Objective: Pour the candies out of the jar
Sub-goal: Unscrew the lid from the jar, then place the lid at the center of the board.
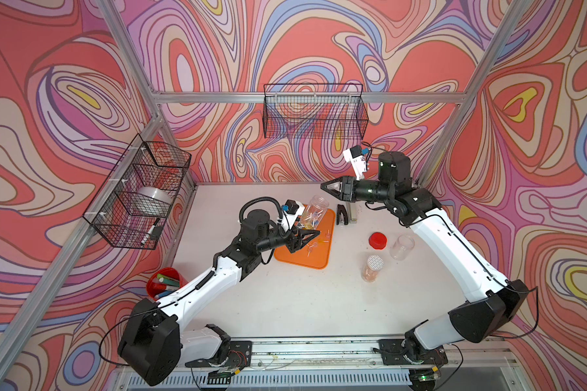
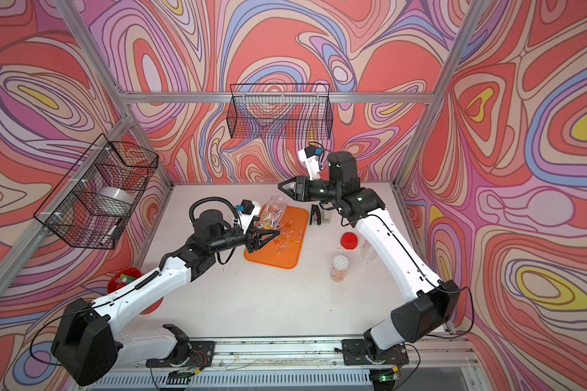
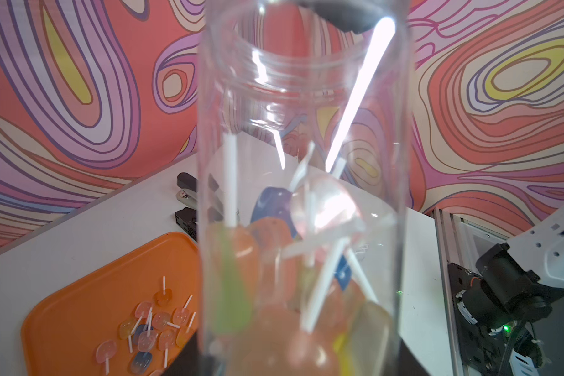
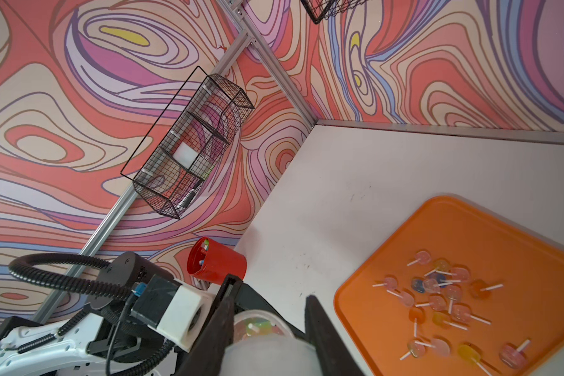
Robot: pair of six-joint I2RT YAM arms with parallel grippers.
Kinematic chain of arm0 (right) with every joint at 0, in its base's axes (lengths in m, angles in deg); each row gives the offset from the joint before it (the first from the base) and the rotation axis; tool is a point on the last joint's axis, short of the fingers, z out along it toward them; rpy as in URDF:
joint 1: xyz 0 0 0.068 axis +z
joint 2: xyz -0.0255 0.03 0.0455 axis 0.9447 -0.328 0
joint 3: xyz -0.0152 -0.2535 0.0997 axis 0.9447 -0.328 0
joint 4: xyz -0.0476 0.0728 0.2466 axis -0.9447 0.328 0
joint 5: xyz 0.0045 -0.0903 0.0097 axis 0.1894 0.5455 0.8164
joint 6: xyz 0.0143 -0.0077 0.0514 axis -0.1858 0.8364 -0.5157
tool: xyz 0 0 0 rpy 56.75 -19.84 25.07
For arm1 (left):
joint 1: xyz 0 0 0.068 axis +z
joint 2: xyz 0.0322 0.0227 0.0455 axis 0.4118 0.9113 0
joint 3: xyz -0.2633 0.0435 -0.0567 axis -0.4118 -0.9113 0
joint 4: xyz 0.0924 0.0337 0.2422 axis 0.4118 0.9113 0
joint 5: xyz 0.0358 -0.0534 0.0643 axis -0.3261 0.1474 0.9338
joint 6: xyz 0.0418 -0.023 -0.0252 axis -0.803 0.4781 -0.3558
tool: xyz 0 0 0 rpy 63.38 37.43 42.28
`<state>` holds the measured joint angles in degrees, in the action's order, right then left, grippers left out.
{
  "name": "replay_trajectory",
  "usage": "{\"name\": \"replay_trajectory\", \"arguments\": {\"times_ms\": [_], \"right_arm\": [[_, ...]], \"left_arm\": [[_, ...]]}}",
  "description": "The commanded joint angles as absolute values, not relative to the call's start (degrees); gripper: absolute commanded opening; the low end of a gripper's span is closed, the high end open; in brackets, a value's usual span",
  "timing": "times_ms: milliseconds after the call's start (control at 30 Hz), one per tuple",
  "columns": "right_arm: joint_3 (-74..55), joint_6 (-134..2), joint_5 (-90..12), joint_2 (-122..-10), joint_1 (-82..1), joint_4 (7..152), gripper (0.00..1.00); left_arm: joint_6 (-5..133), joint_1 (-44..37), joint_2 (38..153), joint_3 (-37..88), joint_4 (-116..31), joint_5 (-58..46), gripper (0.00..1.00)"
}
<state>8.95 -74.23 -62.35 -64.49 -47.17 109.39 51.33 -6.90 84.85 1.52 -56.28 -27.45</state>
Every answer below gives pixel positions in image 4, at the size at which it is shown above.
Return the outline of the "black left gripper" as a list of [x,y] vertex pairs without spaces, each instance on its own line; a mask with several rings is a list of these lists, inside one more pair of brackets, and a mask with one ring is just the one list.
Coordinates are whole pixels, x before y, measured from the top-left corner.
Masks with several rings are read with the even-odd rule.
[[213,312],[215,312],[222,300],[226,297],[231,297],[234,301],[234,313],[242,313],[248,310],[263,310],[278,316],[282,321],[288,325],[291,332],[296,338],[305,338],[304,332],[299,330],[296,326],[287,321],[270,303],[261,296],[250,285],[246,284],[241,278],[228,274],[224,282],[220,285],[219,291],[213,300]]

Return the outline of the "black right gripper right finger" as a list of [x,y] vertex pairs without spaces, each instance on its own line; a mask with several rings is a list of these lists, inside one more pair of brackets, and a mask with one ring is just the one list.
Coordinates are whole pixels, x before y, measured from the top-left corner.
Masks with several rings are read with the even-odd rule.
[[364,376],[314,295],[309,295],[305,301],[305,336],[316,349],[322,375]]

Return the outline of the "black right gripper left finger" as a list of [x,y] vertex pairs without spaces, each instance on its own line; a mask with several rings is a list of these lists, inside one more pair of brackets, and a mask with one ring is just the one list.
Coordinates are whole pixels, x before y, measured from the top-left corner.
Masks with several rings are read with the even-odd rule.
[[226,348],[233,343],[234,300],[225,297],[176,375],[219,375]]

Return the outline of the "white lid candy jar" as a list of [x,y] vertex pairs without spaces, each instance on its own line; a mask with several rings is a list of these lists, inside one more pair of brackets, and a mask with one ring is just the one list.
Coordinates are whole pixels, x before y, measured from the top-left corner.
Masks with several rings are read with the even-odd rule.
[[290,326],[274,313],[265,310],[247,310],[233,317],[234,345],[271,335],[295,339]]

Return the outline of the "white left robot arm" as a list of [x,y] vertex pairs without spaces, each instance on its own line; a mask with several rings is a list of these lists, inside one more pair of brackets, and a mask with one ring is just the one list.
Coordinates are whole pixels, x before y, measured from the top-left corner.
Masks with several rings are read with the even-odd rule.
[[239,277],[228,276],[211,294],[133,252],[111,262],[25,255],[9,264],[9,272],[30,285],[89,300],[72,318],[54,324],[6,319],[0,325],[0,375],[171,375],[225,297],[233,297],[236,313],[274,312]]

